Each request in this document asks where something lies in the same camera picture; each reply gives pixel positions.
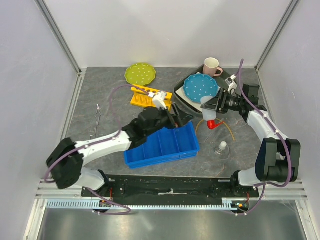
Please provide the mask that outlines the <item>metal crucible tongs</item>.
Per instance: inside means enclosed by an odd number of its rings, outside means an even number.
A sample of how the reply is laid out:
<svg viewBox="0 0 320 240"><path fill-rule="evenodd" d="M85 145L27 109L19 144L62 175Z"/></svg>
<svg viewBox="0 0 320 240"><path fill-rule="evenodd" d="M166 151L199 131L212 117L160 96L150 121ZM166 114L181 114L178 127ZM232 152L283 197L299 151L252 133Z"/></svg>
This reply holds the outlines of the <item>metal crucible tongs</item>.
<svg viewBox="0 0 320 240"><path fill-rule="evenodd" d="M101 113L101 109L100 109L100 105L99 104L96 105L96 113L95 113L94 116L95 116L95 129L94 129L94 134L92 134L90 136L91 140L103 136L100 133L100 120L101 120L102 113Z"/></svg>

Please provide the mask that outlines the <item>wash bottle red cap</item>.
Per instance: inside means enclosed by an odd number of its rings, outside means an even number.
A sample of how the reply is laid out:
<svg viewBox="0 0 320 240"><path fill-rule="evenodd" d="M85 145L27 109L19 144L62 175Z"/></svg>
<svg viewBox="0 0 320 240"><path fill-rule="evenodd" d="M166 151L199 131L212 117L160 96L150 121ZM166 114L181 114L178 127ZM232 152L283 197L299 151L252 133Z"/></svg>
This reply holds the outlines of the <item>wash bottle red cap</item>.
<svg viewBox="0 0 320 240"><path fill-rule="evenodd" d="M217 113L215 110L203 108L202 116L203 116L203 120L206 121L207 127L210 130L215 129L224 123L223 121L216 123Z"/></svg>

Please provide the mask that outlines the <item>glass flask white stopper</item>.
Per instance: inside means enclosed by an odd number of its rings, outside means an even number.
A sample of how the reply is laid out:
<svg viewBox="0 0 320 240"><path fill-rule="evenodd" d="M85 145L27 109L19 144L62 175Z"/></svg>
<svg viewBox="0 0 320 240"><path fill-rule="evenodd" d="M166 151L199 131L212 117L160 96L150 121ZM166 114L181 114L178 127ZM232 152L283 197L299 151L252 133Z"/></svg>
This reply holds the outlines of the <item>glass flask white stopper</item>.
<svg viewBox="0 0 320 240"><path fill-rule="evenodd" d="M227 156L230 153L230 147L227 142L222 141L214 148L214 152L219 156Z"/></svg>

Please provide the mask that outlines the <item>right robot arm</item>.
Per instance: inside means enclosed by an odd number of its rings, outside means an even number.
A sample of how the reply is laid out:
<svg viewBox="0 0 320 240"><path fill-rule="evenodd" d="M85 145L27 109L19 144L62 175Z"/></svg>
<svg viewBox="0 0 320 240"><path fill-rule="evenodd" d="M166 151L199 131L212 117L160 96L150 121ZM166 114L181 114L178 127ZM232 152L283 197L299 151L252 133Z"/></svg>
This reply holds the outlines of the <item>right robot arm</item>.
<svg viewBox="0 0 320 240"><path fill-rule="evenodd" d="M217 113L235 111L254 130L261 142L255 166L236 171L229 184L235 197L242 196L247 187L272 185L284 188L298 178L301 144L283 134L270 119L267 109L259 104L260 87L244 84L240 95L220 89L215 97L200 100L203 118L210 123Z"/></svg>

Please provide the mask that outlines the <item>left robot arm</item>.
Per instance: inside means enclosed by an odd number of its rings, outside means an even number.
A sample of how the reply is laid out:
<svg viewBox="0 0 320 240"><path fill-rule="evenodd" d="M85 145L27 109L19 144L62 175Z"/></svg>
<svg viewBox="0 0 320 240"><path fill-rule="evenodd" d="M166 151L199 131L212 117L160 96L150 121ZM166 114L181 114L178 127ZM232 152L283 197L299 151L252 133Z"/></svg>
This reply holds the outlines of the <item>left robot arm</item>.
<svg viewBox="0 0 320 240"><path fill-rule="evenodd" d="M80 186L92 189L99 197L106 196L110 191L106 174L85 166L104 156L135 149L163 128L181 128L194 118L176 104L172 108L173 113L163 107L146 107L129 124L107 136L78 142L64 138L46 160L44 181L56 184L60 190Z"/></svg>

